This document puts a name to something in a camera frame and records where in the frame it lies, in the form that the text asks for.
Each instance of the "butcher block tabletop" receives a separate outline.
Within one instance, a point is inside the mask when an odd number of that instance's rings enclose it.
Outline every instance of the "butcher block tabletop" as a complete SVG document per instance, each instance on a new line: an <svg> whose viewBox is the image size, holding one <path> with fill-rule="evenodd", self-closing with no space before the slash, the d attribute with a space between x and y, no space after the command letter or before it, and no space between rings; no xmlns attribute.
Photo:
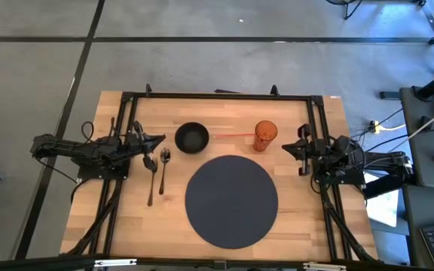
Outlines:
<svg viewBox="0 0 434 271"><path fill-rule="evenodd" d="M110 120L118 114L121 94L118 91L101 92L93 122L93 139L108 135ZM329 134L334 137L348 136L341 99L334 96L323 99ZM318 136L322 138L317 108L314 111ZM310 175L298 175L301 161L296 161L281 148L281 145L296 142L297 129L309 123L306 102L139 98L135 118L147 134L165 134L167 137L153 153L160 162L161 149L169 148L171 151L171 159L165 169L165 193L158 194L163 169L163 164L159 163L153 206L147 206L151 172L143 166L142 155L134 157L121 191L110 256L330 260L320 195L311 190ZM261 120L272 121L278 129L277 137L261 153L253 150L252 136L219 136L253 133L255 125ZM176 147L175 132L187 122L202 123L209 131L209 144L199 154L185 154ZM246 248L224 249L209 244L194 231L185 212L185 189L192 175L205 162L229 154L247 157L265 169L276 186L279 200L277 217L270 231L263 239ZM90 180L77 190L61 252L73 248L93 223L101 188L101 180ZM377 257L361 192L348 185L341 185L340 189L348 227L365 250ZM102 251L105 229L104 224L97 252ZM338 256L343 257L341 237L335 225L334 233Z"/></svg>

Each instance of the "spoon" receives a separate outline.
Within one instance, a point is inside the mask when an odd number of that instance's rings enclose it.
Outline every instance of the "spoon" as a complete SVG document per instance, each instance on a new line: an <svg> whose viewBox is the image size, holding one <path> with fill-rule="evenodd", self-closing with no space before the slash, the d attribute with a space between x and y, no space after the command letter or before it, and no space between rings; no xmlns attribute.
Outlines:
<svg viewBox="0 0 434 271"><path fill-rule="evenodd" d="M150 195L148 195L148 206L152 206L153 201L154 201L154 177L155 177L155 173L157 172L157 168L158 168L158 159L154 158L153 159L153 164L154 167L153 169L151 169L151 186L150 186Z"/></svg>
<svg viewBox="0 0 434 271"><path fill-rule="evenodd" d="M170 150L167 148L164 148L160 152L160 159L162 160L162 163L164 163L164 172L162 172L162 182L160 183L160 189L158 190L158 193L160 195L164 194L164 186L165 186L165 165L170 161Z"/></svg>

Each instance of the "silver fork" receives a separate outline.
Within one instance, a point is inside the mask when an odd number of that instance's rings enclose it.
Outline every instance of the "silver fork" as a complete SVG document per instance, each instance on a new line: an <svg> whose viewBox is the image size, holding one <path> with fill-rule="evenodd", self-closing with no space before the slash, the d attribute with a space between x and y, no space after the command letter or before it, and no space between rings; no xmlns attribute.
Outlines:
<svg viewBox="0 0 434 271"><path fill-rule="evenodd" d="M152 159L153 164L154 164L154 168L151 169L151 186L150 186L150 195L148 195L148 206L152 206L153 205L153 201L154 201L154 177L155 177L155 173L157 172L158 169L158 159L157 158L153 158Z"/></svg>

